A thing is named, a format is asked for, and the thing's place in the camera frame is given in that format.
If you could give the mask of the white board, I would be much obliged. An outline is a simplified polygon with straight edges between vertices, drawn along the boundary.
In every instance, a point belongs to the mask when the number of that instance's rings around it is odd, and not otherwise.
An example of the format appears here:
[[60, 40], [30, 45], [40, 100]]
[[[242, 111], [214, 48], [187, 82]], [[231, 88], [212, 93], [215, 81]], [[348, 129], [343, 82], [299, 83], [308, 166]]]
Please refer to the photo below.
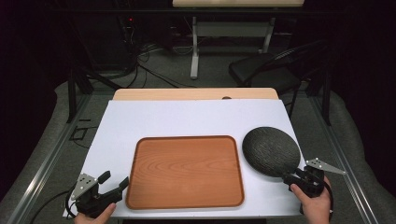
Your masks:
[[235, 207], [134, 210], [127, 206], [127, 190], [115, 217], [138, 219], [292, 217], [299, 202], [281, 178], [262, 175], [245, 160], [242, 142], [257, 127], [273, 127], [294, 135], [283, 103], [268, 99], [111, 101], [82, 166], [84, 173], [111, 177], [106, 192], [128, 177], [137, 142], [146, 137], [231, 136], [236, 143], [245, 200]]

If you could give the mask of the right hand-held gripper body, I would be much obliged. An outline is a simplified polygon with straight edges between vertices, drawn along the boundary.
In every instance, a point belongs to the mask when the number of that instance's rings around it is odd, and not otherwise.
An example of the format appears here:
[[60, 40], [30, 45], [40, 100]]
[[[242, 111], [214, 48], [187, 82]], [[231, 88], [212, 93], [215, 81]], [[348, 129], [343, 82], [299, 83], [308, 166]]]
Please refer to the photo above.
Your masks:
[[290, 174], [296, 177], [296, 184], [308, 197], [318, 197], [325, 188], [324, 173], [330, 172], [338, 175], [345, 175], [347, 172], [328, 164], [319, 158], [305, 162], [305, 167], [301, 170], [307, 172], [307, 178], [300, 178], [295, 171]]

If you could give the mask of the aluminium floor rail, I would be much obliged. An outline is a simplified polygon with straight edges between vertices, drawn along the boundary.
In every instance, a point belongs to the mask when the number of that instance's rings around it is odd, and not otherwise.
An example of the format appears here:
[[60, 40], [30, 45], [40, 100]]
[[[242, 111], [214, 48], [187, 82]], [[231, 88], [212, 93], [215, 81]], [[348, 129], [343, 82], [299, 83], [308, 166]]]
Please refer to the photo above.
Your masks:
[[366, 164], [360, 134], [343, 101], [334, 95], [330, 99], [330, 115], [322, 114], [323, 103], [317, 97], [309, 101], [319, 120], [336, 164], [344, 171], [345, 187], [342, 194], [351, 199], [351, 207], [358, 214], [360, 224], [378, 224], [378, 218], [370, 203], [367, 188], [375, 183], [374, 175]]
[[61, 157], [63, 145], [86, 109], [90, 95], [78, 97], [76, 115], [67, 123], [68, 98], [59, 96], [49, 123], [17, 180], [0, 203], [0, 224], [24, 224], [51, 172]]

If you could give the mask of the person's left hand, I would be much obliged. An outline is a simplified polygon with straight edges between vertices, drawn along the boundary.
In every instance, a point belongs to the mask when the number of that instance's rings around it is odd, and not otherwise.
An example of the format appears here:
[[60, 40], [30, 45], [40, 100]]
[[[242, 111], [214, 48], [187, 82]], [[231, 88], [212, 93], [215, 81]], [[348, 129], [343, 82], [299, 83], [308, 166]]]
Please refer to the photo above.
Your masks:
[[88, 217], [78, 213], [74, 218], [74, 224], [106, 224], [116, 210], [117, 205], [111, 203], [98, 217]]

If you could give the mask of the black metal stand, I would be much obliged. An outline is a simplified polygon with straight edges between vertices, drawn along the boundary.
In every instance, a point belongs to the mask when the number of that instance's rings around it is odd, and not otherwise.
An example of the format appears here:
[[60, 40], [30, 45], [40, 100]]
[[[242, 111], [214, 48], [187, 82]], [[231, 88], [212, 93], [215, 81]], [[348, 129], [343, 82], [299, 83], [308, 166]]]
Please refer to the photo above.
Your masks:
[[68, 79], [67, 79], [67, 89], [68, 89], [68, 105], [69, 105], [69, 115], [67, 122], [70, 123], [78, 112], [78, 105], [77, 105], [77, 91], [76, 88], [83, 94], [92, 94], [93, 93], [93, 86], [89, 81], [89, 78], [92, 77], [93, 79], [98, 80], [99, 82], [105, 84], [112, 90], [120, 89], [120, 85], [110, 81], [106, 77], [99, 75], [98, 73], [81, 66], [73, 66], [71, 71], [69, 72]]

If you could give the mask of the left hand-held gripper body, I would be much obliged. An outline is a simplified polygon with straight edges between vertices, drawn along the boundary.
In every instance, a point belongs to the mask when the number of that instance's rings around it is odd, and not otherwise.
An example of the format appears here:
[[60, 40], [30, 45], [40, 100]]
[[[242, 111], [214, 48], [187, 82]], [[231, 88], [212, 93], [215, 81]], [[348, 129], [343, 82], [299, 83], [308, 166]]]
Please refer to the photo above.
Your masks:
[[79, 213], [88, 217], [98, 217], [111, 203], [117, 203], [122, 199], [122, 191], [116, 188], [100, 193], [97, 181], [98, 177], [80, 174], [76, 186], [71, 194], [71, 200]]

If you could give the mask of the person's right hand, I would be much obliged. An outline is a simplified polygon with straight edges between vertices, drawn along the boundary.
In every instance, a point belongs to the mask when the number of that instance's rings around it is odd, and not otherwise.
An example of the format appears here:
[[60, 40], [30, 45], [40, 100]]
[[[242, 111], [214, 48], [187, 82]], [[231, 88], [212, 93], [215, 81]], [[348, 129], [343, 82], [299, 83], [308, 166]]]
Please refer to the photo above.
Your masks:
[[330, 224], [332, 197], [327, 189], [315, 198], [308, 197], [296, 184], [291, 184], [290, 189], [302, 204], [307, 224]]

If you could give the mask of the dark round textured plate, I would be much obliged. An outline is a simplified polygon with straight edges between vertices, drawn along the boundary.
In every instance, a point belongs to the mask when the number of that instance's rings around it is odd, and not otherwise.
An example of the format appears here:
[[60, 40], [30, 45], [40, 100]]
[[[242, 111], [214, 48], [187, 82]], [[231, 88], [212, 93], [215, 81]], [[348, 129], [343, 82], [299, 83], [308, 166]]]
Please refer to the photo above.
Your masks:
[[242, 151], [254, 170], [271, 177], [292, 174], [301, 160], [297, 143], [287, 133], [273, 127], [249, 131], [243, 139]]

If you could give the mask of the light wooden table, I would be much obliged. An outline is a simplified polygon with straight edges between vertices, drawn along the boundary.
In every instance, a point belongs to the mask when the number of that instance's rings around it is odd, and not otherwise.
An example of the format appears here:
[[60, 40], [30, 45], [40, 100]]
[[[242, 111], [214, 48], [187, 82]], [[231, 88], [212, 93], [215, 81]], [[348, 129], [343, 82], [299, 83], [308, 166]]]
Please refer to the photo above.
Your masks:
[[114, 100], [221, 100], [221, 99], [271, 99], [278, 100], [272, 88], [187, 88], [187, 89], [119, 89]]

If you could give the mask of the black chair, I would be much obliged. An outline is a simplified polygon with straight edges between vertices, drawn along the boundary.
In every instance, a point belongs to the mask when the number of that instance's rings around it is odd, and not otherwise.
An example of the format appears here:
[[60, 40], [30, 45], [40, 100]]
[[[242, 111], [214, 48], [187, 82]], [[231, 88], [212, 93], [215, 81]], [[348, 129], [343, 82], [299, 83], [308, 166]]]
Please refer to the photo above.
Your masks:
[[278, 54], [257, 54], [230, 63], [229, 74], [238, 87], [273, 88], [278, 94], [298, 90], [305, 78], [319, 71], [318, 59], [327, 47], [319, 40]]

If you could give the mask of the white-framed desk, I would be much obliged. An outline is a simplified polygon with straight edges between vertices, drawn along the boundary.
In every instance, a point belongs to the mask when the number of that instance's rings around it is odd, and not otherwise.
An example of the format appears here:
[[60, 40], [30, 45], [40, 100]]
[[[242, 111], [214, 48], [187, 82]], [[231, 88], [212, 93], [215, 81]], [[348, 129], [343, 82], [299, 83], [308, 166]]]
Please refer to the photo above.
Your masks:
[[[304, 0], [172, 0], [173, 7], [182, 9], [278, 9], [302, 7]], [[196, 16], [191, 19], [192, 58], [191, 79], [198, 78], [199, 47], [198, 37], [263, 37], [262, 52], [266, 52], [275, 26], [275, 18], [264, 21], [247, 21], [246, 19], [223, 19], [202, 21]]]

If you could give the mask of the brown wooden tray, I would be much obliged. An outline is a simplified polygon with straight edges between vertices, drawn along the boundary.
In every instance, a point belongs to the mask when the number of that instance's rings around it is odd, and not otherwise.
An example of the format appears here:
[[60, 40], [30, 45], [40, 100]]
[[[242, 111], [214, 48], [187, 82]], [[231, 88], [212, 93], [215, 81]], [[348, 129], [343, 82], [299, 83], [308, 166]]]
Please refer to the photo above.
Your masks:
[[126, 198], [129, 208], [235, 207], [244, 200], [231, 136], [146, 137], [137, 142]]

